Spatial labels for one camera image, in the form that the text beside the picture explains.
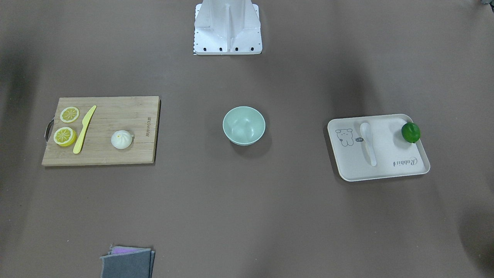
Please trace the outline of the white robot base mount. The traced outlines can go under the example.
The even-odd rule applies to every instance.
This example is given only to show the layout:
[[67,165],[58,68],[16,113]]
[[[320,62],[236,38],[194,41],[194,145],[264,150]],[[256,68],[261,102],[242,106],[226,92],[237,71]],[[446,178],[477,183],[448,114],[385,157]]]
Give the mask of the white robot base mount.
[[262,53],[259,7],[250,0],[204,0],[195,7],[194,27],[194,55]]

